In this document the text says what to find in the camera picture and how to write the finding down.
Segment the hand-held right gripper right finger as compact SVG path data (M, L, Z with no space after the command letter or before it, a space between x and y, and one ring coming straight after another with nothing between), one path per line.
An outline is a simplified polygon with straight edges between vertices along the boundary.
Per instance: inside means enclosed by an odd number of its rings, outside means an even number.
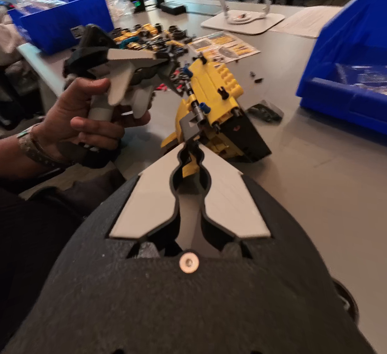
M270 230L243 179L244 174L202 144L197 147L204 190L201 229L221 251L231 242L270 238Z

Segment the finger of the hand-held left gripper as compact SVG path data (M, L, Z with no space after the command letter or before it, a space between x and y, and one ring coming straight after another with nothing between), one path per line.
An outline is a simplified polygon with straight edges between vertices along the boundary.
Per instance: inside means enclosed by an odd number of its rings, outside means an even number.
M109 49L107 60L110 69L107 100L110 106L116 106L123 101L130 85L154 78L170 62L170 56L149 50Z
M139 74L133 76L130 81L130 107L135 119L141 118L147 112L152 93L160 84L173 87L170 84L174 72L175 68L161 68L152 78L140 79Z

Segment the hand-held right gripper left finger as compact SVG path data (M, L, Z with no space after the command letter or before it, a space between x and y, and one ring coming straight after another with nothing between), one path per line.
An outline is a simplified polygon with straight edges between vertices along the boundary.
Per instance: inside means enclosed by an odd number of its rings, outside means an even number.
M179 144L139 173L108 237L149 242L157 250L173 243L180 231L177 188L182 182L186 144Z

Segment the grey curved brick panel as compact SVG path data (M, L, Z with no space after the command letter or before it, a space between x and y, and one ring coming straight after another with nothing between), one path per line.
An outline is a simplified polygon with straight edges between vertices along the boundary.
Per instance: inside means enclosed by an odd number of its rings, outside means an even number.
M181 128L182 138L185 143L189 143L200 138L201 128L198 124L196 115L192 111L188 112L188 114L179 120L179 125Z
M255 115L267 123L279 123L282 121L284 112L273 103L261 100L247 109L247 112Z

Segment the yellow black toy brick model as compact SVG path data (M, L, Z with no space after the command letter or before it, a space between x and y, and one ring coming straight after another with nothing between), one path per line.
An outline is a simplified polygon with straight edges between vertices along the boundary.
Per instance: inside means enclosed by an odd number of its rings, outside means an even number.
M225 160L255 163L272 154L238 102L243 89L225 64L216 65L205 56L181 69L184 84L175 116L174 131L162 142L162 154L183 143L182 119L190 118L201 144Z

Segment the person's left hand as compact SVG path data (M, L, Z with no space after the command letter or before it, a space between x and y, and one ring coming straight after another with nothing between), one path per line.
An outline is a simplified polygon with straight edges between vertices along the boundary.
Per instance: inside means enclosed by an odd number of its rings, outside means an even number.
M69 162L57 147L60 142L84 143L100 149L115 150L125 134L125 128L149 123L149 111L139 118L123 115L128 106L119 105L113 111L112 122L88 118L93 96L103 95L109 89L107 78L89 80L77 78L57 99L44 121L32 130L32 136L43 152L58 161Z

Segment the pile of loose brick pieces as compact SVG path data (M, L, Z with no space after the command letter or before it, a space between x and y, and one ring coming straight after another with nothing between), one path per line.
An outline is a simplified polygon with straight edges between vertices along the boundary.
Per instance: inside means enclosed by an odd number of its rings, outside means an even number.
M165 29L160 23L136 24L133 29L115 28L109 35L120 49L172 52L177 57L188 53L188 45L195 38L176 25Z

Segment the blue plastic storage bin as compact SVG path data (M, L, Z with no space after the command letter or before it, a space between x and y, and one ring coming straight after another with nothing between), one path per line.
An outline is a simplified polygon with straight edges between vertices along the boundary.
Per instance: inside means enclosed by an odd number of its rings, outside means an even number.
M68 0L61 6L29 15L16 9L8 14L24 40L46 55L77 45L88 24L108 33L114 29L106 0Z
M300 106L386 135L386 95L344 84L337 65L386 66L387 0L351 0L322 28L301 76Z

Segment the clear plastic bag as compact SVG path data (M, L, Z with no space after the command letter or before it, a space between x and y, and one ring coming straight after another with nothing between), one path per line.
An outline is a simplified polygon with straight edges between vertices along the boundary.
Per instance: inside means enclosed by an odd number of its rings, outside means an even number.
M387 95L387 66L345 65L336 63L341 84Z
M118 21L121 17L132 16L134 5L129 0L105 0L110 17Z
M27 7L46 10L68 4L67 0L16 0L17 9L26 9Z

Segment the black device green light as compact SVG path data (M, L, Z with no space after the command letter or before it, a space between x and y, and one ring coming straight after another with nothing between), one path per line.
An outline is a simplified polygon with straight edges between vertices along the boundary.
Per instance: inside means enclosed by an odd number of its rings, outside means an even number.
M161 8L164 0L127 0L130 14L143 13L152 9Z

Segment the flat black box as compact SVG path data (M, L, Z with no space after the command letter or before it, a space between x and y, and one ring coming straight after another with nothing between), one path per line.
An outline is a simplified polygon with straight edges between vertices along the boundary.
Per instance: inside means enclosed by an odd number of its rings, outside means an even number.
M187 13L185 5L175 1L162 2L159 8L162 12L173 16Z

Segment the yellow printed sticker sheet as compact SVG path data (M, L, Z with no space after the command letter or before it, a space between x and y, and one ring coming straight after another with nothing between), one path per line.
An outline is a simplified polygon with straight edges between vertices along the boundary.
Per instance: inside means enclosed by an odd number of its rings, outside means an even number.
M236 62L261 51L227 32L215 32L188 43L195 55L204 56L217 65Z

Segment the white book stand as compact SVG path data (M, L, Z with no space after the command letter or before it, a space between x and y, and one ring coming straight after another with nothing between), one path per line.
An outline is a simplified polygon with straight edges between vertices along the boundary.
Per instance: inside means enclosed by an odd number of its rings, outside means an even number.
M271 13L271 0L264 0L261 11L230 9L225 0L219 0L223 13L201 23L204 28L244 35L260 35L285 19L278 13Z

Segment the white paper sheet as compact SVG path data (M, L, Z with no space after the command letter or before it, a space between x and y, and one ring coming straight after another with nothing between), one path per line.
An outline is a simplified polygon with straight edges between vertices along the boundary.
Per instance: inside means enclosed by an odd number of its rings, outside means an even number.
M313 6L304 7L296 14L284 19L270 30L300 37L316 39L322 28L334 18L342 7Z

